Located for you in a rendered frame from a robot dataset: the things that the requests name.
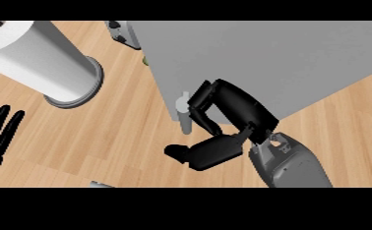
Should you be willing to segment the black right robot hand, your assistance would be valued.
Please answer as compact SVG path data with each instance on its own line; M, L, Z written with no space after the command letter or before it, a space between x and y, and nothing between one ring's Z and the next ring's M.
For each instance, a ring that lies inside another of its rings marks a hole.
M190 101L190 117L212 137L192 146L170 144L164 154L190 168L204 171L243 155L243 144L262 144L280 124L278 118L259 100L232 83L218 79L204 81ZM235 125L238 133L226 135L219 124L210 119L207 110L216 105Z

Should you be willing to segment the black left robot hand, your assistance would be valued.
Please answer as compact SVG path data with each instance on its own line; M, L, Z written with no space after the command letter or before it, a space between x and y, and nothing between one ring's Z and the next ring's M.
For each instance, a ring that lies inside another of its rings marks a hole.
M0 164L4 163L4 156L17 134L20 124L26 117L26 111L20 110L11 120L6 120L11 112L11 106L5 104L0 107Z

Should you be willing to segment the large flat grey cabinet door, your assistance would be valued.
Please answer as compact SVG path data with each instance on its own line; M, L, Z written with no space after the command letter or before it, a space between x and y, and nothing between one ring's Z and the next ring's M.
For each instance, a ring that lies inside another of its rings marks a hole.
M237 85L284 119L372 75L372 22L133 21L172 117L203 82Z

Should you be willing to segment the grey round towel holder base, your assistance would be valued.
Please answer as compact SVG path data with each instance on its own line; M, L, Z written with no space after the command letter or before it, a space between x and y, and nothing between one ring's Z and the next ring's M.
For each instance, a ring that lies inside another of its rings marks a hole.
M104 80L105 80L104 67L94 57L88 56L88 60L95 67L95 85L92 89L88 91L88 93L80 98L74 99L73 101L60 101L54 99L52 97L49 97L48 95L45 95L46 102L52 106L61 109L71 109L82 106L85 103L91 101L91 99L95 97L95 95L98 94L101 90Z

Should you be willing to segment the small grey object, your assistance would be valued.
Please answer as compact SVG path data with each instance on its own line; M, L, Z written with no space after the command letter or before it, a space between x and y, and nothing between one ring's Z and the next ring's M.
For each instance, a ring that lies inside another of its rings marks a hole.
M107 185L107 184L104 184L104 183L97 182L97 181L92 181L92 182L91 182L91 187L116 188L116 187L113 187L113 186L110 186L110 185Z

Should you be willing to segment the grey appliance with black marks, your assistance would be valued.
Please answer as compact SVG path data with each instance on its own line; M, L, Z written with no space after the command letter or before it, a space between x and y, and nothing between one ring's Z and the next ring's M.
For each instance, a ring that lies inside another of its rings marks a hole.
M141 43L132 24L128 21L107 21L105 25L114 40L135 50L141 50Z

